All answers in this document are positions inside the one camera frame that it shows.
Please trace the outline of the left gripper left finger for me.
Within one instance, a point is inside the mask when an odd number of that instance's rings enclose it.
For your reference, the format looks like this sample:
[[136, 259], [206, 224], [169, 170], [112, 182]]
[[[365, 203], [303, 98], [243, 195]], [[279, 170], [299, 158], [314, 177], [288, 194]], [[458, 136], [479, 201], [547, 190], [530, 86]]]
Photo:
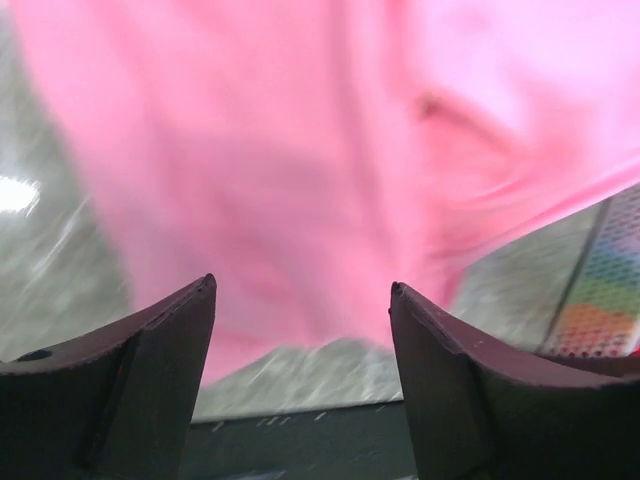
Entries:
[[175, 479], [214, 325], [212, 275], [1, 365], [4, 479]]

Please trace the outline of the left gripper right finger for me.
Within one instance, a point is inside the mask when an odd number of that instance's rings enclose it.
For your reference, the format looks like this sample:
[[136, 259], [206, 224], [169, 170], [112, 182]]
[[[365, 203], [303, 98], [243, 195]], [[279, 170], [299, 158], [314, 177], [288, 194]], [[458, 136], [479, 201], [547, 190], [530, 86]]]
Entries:
[[422, 479], [635, 479], [639, 361], [518, 350], [403, 283], [390, 320]]

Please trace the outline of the pink pillowcase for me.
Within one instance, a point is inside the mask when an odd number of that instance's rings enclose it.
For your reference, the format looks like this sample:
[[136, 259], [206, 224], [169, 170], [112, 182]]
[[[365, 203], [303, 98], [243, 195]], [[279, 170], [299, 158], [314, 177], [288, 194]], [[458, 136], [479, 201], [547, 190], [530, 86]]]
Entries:
[[202, 381], [391, 345], [400, 280], [639, 179], [635, 1], [12, 1], [137, 308], [220, 285]]

